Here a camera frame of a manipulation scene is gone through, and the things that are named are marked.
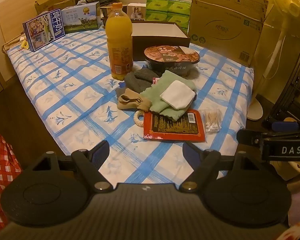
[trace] orange juice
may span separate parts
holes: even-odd
[[[113,3],[106,22],[107,45],[114,79],[123,80],[132,70],[132,23],[122,11],[122,3]]]

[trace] green cloth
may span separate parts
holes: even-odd
[[[186,108],[176,110],[161,99],[160,95],[175,80],[181,81],[182,83],[190,87],[192,91],[194,91],[195,93],[197,92],[197,89],[191,80],[184,79],[170,72],[169,70],[166,70],[156,84],[153,84],[150,88],[147,88],[145,91],[140,93],[141,96],[148,98],[151,101],[152,106],[150,107],[150,111],[167,116],[173,121],[177,121],[188,110],[191,104],[190,103]]]

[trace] dark brown floor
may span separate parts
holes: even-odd
[[[273,105],[262,97],[258,99],[263,106],[265,117]],[[261,120],[255,122],[248,120],[247,129],[262,130]],[[17,79],[0,92],[0,133],[12,145],[22,168],[26,168],[46,151],[63,154]],[[237,150],[260,156],[259,150],[254,147],[239,145]]]

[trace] black circular disc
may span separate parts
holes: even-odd
[[[281,222],[291,205],[286,185],[262,171],[236,171],[217,179],[206,187],[203,198],[220,219],[252,228]]]
[[[88,192],[75,179],[45,171],[23,175],[18,176],[1,195],[2,209],[15,223],[56,225],[75,217],[86,204]]]

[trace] blue and white tablecloth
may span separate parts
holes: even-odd
[[[234,155],[236,133],[245,126],[253,70],[199,46],[194,76],[194,109],[217,107],[224,114],[218,134],[207,135],[202,148]],[[102,140],[111,146],[100,172],[118,182],[180,185],[193,171],[181,142],[147,141],[133,122],[134,111],[117,109],[104,29],[66,35],[37,52],[11,48],[8,55],[46,128],[66,155],[91,149]],[[143,62],[135,63],[136,68]]]

